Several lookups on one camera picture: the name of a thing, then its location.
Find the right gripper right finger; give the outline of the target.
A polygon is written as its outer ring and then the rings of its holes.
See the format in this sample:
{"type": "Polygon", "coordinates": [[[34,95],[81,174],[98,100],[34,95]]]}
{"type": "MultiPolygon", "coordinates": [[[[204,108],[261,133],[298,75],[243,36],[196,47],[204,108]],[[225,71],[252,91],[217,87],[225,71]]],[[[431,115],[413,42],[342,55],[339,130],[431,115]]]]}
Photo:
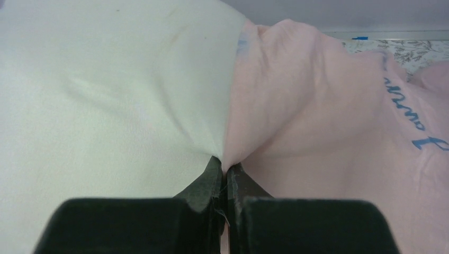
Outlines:
{"type": "Polygon", "coordinates": [[[230,253],[398,253],[370,202],[273,198],[242,168],[227,172],[230,253]]]}

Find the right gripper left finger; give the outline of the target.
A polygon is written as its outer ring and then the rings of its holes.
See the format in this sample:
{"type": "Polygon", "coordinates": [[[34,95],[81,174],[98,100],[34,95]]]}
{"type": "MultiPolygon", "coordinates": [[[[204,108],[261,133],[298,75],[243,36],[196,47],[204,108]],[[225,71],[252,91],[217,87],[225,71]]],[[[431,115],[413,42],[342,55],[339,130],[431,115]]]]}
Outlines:
{"type": "Polygon", "coordinates": [[[219,253],[221,163],[172,198],[77,198],[49,220],[35,253],[219,253]]]}

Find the pink purple pillowcase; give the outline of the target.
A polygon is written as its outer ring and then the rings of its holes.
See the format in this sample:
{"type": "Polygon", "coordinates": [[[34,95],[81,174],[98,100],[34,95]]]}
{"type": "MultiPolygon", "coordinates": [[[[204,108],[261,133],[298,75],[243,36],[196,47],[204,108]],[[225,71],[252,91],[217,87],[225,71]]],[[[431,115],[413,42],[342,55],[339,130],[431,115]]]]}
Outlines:
{"type": "Polygon", "coordinates": [[[277,197],[372,202],[402,253],[448,253],[448,62],[407,78],[383,50],[246,21],[221,161],[277,197]]]}

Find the white pillow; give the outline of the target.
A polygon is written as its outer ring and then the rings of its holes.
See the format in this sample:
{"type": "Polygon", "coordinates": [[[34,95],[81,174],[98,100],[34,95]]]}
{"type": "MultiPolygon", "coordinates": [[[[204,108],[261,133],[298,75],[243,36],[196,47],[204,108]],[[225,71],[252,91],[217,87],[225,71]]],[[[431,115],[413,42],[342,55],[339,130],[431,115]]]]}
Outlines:
{"type": "Polygon", "coordinates": [[[171,196],[223,157],[246,17],[222,1],[1,1],[1,253],[70,198],[171,196]]]}

